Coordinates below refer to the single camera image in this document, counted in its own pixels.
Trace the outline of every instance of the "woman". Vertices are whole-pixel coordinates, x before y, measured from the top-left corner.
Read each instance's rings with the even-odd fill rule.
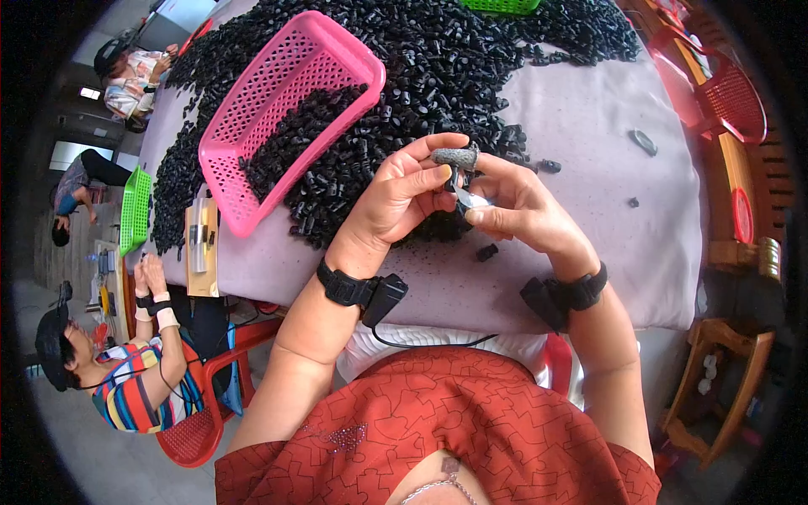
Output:
[[[430,153],[468,137],[441,133],[391,155],[325,255],[332,271],[376,275],[390,245],[435,210],[452,211],[450,176]],[[481,154],[471,190],[498,207],[466,220],[547,254],[565,283],[600,260],[528,169]],[[266,375],[228,454],[219,503],[653,503],[654,475],[631,322],[606,287],[570,311],[586,371],[584,414],[517,362],[465,347],[402,351],[329,394],[360,309],[326,297],[313,276],[278,331]]]
[[[79,205],[87,207],[91,225],[98,220],[90,192],[87,190],[92,179],[108,186],[125,186],[131,174],[129,170],[98,154],[95,149],[82,151],[67,167],[56,187],[56,194],[53,197],[55,218],[51,230],[53,244],[56,247],[63,247],[70,241],[70,214]]]
[[[107,89],[103,101],[124,120],[144,121],[154,108],[154,92],[160,77],[177,56],[177,44],[159,51],[129,51],[119,40],[110,40],[95,55],[95,72]]]
[[[135,296],[152,310],[138,306],[134,339],[96,357],[92,338],[60,305],[42,317],[36,353],[57,390],[86,391],[110,426],[154,433],[204,408],[201,363],[227,351],[228,322],[221,298],[196,300],[191,317],[185,288],[166,286],[162,261],[152,254],[135,266]],[[229,374],[225,367],[214,377],[218,392],[227,389]]]

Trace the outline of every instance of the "pink plastic basket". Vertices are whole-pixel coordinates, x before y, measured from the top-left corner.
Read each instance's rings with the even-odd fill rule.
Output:
[[[238,157],[251,158],[287,110],[312,90],[364,82],[368,90],[314,139],[259,204]],[[335,21],[317,11],[289,20],[233,84],[200,141],[202,174],[233,234],[249,236],[309,165],[379,101],[384,85],[385,66]]]

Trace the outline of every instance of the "green plastic basket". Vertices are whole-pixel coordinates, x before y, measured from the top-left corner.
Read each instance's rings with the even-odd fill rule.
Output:
[[[124,186],[124,203],[120,208],[120,255],[126,255],[146,241],[149,222],[151,175],[140,166],[132,172]]]
[[[536,10],[541,0],[461,0],[473,11],[505,12],[526,15]]]

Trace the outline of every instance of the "hand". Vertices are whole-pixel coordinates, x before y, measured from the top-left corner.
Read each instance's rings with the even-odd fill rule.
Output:
[[[67,216],[56,216],[56,229],[64,229],[70,233],[70,218]]]
[[[454,210],[456,197],[442,190],[452,172],[448,165],[437,166],[429,157],[435,149],[461,148],[468,143],[466,135],[438,133],[388,156],[338,235],[349,235],[371,250],[386,253],[435,210]]]
[[[151,289],[153,295],[168,291],[166,287],[166,273],[162,269],[162,260],[158,256],[147,253],[146,256],[141,259],[141,265],[143,267],[146,284],[149,286],[149,289]]]
[[[146,282],[146,274],[143,271],[143,262],[135,264],[135,295],[145,297],[149,294],[149,283]]]
[[[546,253],[556,277],[577,280],[600,270],[600,260],[583,231],[541,183],[523,166],[490,154],[480,154],[470,191],[496,202],[497,207],[469,209],[465,219],[495,240],[518,238]]]
[[[166,70],[171,68],[171,58],[164,56],[154,64],[152,69],[152,77],[149,79],[154,84],[155,79],[159,78]]]

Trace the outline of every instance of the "purple tablecloth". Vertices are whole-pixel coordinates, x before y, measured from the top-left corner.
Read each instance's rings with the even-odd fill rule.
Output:
[[[254,3],[232,0],[216,13],[213,27]],[[158,96],[140,155],[153,177],[182,128],[182,109],[190,95],[177,98],[177,90],[162,90]],[[501,96],[511,106],[500,114],[509,124],[522,124],[532,159],[563,165],[561,173],[540,178],[608,265],[635,327],[687,329],[701,262],[699,180],[680,122],[647,53],[636,63],[605,61],[595,68],[526,66],[516,71]],[[629,139],[633,128],[657,144],[656,157]],[[628,206],[632,197],[639,208]],[[222,222],[219,291],[290,305],[322,257],[321,251],[288,235],[290,224],[285,207],[278,207],[246,239],[234,237]],[[519,290],[530,277],[549,273],[547,258],[520,242],[500,242],[498,255],[478,263],[475,251],[490,242],[472,231],[453,244],[391,251],[380,275],[398,273],[410,291],[385,322],[542,332]],[[147,242],[142,249],[154,250],[154,244]],[[169,282],[185,284],[176,251],[166,253],[163,261]]]

